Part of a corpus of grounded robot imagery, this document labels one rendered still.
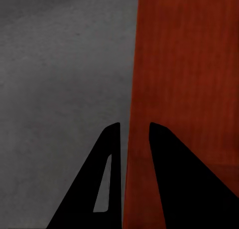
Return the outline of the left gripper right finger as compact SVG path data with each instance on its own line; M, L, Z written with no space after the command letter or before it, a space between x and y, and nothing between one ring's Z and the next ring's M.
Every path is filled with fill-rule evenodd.
M167 127L149 143L167 229L239 229L239 198Z

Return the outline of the storage box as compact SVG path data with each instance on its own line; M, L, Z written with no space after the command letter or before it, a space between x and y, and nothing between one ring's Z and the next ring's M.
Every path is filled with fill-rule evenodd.
M151 122L239 198L239 0L138 0L122 229L167 229Z

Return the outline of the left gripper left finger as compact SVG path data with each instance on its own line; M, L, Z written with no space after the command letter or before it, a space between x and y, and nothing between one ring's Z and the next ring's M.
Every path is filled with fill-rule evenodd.
M93 212L111 154L109 208L106 212ZM102 131L47 229L121 229L119 122Z

